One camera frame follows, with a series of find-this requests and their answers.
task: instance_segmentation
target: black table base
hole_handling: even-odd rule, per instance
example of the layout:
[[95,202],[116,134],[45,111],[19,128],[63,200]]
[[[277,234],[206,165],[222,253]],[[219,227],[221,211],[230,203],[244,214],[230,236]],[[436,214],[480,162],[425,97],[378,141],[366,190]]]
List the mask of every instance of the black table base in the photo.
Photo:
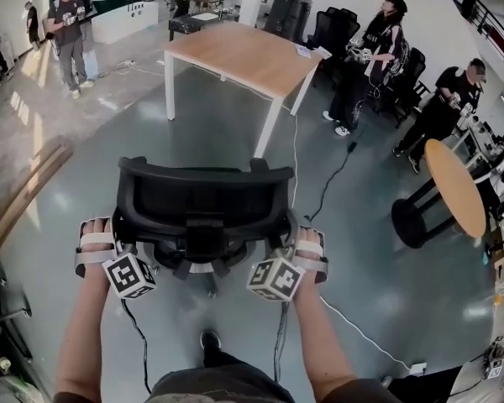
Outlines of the black table base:
[[396,233],[402,242],[410,248],[421,248],[427,241],[456,223],[455,218],[450,217],[437,227],[428,231],[423,219],[423,213],[442,200],[442,197],[440,194],[436,194],[420,207],[416,205],[416,202],[428,194],[434,187],[435,181],[431,179],[408,199],[396,200],[392,205],[391,216]]

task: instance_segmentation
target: gray pants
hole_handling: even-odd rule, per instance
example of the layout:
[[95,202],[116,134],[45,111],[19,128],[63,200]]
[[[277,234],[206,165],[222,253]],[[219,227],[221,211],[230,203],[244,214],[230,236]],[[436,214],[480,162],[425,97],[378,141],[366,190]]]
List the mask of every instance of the gray pants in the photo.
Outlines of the gray pants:
[[86,68],[84,67],[84,59],[82,58],[82,37],[79,37],[73,43],[63,44],[60,47],[60,65],[61,71],[64,74],[64,81],[69,87],[70,91],[76,91],[79,86],[75,82],[73,75],[73,63],[75,61],[76,73],[78,75],[79,83],[87,80]]

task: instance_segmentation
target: white paper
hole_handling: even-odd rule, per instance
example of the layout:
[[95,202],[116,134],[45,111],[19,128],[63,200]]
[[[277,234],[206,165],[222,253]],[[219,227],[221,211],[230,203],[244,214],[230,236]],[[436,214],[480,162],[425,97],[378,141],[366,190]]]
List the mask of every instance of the white paper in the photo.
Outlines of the white paper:
[[330,57],[333,56],[330,52],[328,52],[322,46],[319,46],[319,48],[317,48],[314,51],[317,52],[318,54],[320,54],[323,57],[324,60],[328,60]]
[[212,19],[218,18],[218,15],[210,12],[204,12],[199,15],[194,15],[192,18],[199,19],[200,21],[211,21]]
[[297,52],[299,53],[300,56],[303,56],[306,58],[312,58],[312,56],[310,55],[310,50],[307,47],[302,46],[300,44],[296,44],[295,49],[297,50]]

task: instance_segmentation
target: gray floor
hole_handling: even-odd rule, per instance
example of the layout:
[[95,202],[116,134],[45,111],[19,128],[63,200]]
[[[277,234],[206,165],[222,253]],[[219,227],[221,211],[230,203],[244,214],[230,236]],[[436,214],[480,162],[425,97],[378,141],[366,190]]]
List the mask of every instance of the gray floor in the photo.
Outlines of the gray floor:
[[[328,88],[311,88],[298,115],[296,209],[303,215],[317,208],[325,181],[354,140],[335,136],[320,117],[331,96]],[[193,67],[176,78],[174,122],[165,118],[164,97],[164,88],[157,87],[79,146],[19,220],[1,252],[12,289],[24,292],[32,306],[34,316],[17,325],[49,392],[79,286],[72,270],[78,226],[112,213],[119,157],[144,155],[158,165],[245,170],[269,107],[254,93]],[[283,110],[265,153],[271,167],[294,165],[294,129],[295,119]],[[331,261],[322,293],[396,357],[407,364],[426,361],[429,371],[437,371],[460,365],[487,346],[493,284],[481,263],[481,248],[458,228],[420,250],[408,249],[394,233],[391,204],[428,178],[425,169],[415,176],[405,158],[391,154],[407,129],[407,123],[396,131],[386,118],[364,115],[357,149],[330,186],[315,221],[327,234]],[[272,374],[280,307],[244,288],[251,263],[261,259],[259,251],[219,282],[215,300],[163,271],[156,277],[157,291],[129,304],[149,342],[151,384],[169,371],[198,364],[197,338],[205,326],[219,330],[225,350]],[[404,374],[340,318],[331,318],[357,374]],[[142,401],[143,346],[114,295],[102,333],[103,399]],[[312,401],[294,311],[281,383],[297,402]]]

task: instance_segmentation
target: round wooden table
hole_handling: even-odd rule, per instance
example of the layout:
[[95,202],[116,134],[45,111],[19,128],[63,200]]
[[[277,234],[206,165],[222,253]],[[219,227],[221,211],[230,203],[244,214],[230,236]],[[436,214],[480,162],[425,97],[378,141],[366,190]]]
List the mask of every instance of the round wooden table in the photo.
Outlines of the round wooden table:
[[[408,199],[397,200],[392,205],[392,222],[400,239],[411,248],[421,248],[456,222],[469,236],[483,236],[486,231],[486,212],[469,171],[457,155],[438,140],[430,139],[426,143],[425,156],[432,179]],[[435,186],[438,194],[417,206],[416,202]],[[441,199],[452,217],[428,231],[423,213]]]

